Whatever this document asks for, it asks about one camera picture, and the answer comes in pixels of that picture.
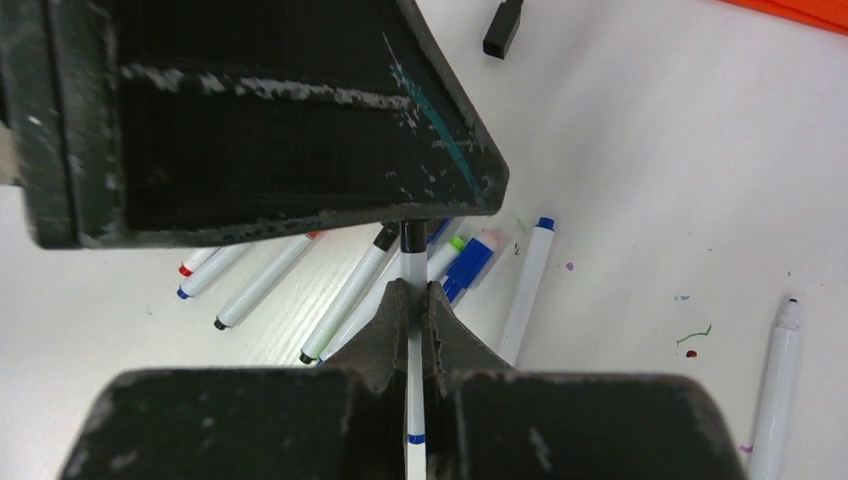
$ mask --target orange object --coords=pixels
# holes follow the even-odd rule
[[[848,0],[723,0],[848,35]]]

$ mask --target marker cap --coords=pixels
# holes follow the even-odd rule
[[[459,254],[447,272],[448,279],[445,281],[444,288],[449,301],[453,302],[462,290],[471,286],[494,255],[498,243],[498,237],[486,230],[468,242],[465,250]]]
[[[539,217],[539,223],[536,224],[538,228],[544,228],[545,230],[554,231],[554,219],[550,217]]]
[[[457,252],[462,252],[465,250],[465,240],[459,237],[453,237],[450,240],[451,246],[456,249]]]

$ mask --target black metal bracket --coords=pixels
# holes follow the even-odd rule
[[[404,478],[406,285],[319,368],[126,373],[63,478]],[[668,375],[526,373],[431,283],[421,314],[428,475],[744,480],[715,404]]]

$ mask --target white marker barrel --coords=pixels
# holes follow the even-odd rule
[[[533,303],[536,301],[536,293],[539,291],[545,265],[548,263],[548,252],[553,242],[554,221],[547,217],[539,218],[539,224],[530,236],[530,245],[527,247],[524,264],[518,275],[512,307],[509,309],[504,333],[498,346],[498,355],[510,365],[515,366],[515,360],[518,358],[518,351],[521,349],[527,322],[530,321],[530,314],[533,312]]]
[[[177,296],[185,300],[200,295],[230,265],[235,263],[250,248],[250,245],[250,243],[241,243],[222,247],[180,284],[180,288],[177,289]]]
[[[454,237],[450,242],[439,246],[433,252],[433,255],[430,256],[430,259],[427,260],[427,281],[433,282],[441,279],[463,248],[465,248],[465,242],[459,237]],[[321,354],[322,359],[326,360],[339,351],[344,344],[350,341],[354,335],[359,333],[374,318],[374,314],[377,313],[377,308],[380,307],[380,302],[383,300],[386,285],[400,278],[401,274],[400,254],[398,253],[389,262],[389,265],[374,283],[374,286],[371,287],[371,290],[368,291],[368,294],[365,295],[365,298],[353,309],[353,312],[351,312],[350,316],[342,324],[339,331],[336,332],[336,335],[333,336],[333,339],[330,340],[330,344],[327,345],[327,348]]]
[[[424,361],[421,352],[421,309],[427,290],[427,224],[423,220],[401,222],[401,276],[409,293],[406,361],[406,437],[412,445],[425,440]]]
[[[240,324],[271,290],[271,287],[283,277],[295,260],[303,255],[315,235],[317,234],[298,235],[286,243],[268,265],[218,312],[215,328],[225,330]]]
[[[750,480],[780,479],[801,351],[800,313],[793,298],[783,305],[774,326],[754,429],[754,450],[748,463]]]
[[[195,270],[200,268],[206,260],[209,260],[209,257],[215,255],[215,252],[218,251],[218,247],[210,247],[210,248],[198,248],[191,252],[191,254],[183,260],[183,263],[180,264],[180,275],[184,277],[190,277]]]
[[[368,281],[377,273],[386,253],[397,240],[396,227],[386,226],[377,234],[372,245],[368,246],[365,255],[353,269],[353,272],[342,285],[333,303],[321,316],[321,320],[309,334],[306,343],[300,350],[300,361],[309,365],[317,360],[321,352],[327,348],[333,335],[339,330],[345,316],[354,307],[356,300],[368,286]]]

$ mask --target white surface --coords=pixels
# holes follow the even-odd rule
[[[785,302],[778,313],[766,361],[754,427],[755,447],[748,465],[750,480],[780,480],[801,353],[801,323],[798,303]]]
[[[518,358],[555,236],[556,233],[553,230],[542,227],[534,227],[530,234],[530,242],[524,253],[524,262],[521,264],[521,273],[518,274],[515,295],[512,297],[512,305],[509,307],[503,334],[496,350],[498,355],[510,365],[515,366],[515,360]]]
[[[241,324],[244,318],[260,303],[265,295],[289,271],[289,268],[306,252],[312,243],[309,235],[287,238],[285,245],[266,265],[263,265],[253,278],[218,312],[217,319],[233,328]]]
[[[783,479],[843,479],[848,38],[713,0],[537,0],[498,61],[480,46],[495,2],[420,5],[511,166],[501,213],[459,228],[514,234],[460,318],[500,338],[513,244],[527,241],[513,215],[555,216],[518,366],[689,375],[749,444],[770,323],[791,292],[808,323]],[[16,480],[55,475],[121,370],[295,364],[379,230],[328,232],[250,321],[218,332],[217,308],[279,244],[181,302],[188,250],[42,252],[20,208],[0,187],[0,472]]]
[[[353,272],[347,277],[347,281],[330,302],[327,311],[324,312],[324,315],[321,316],[321,319],[310,332],[309,338],[306,339],[306,343],[301,348],[304,355],[313,361],[318,360],[321,352],[324,351],[324,348],[327,347],[347,318],[347,314],[356,305],[356,300],[368,287],[371,277],[379,272],[385,258],[386,252],[380,247],[376,245],[368,246],[362,259],[356,264]]]

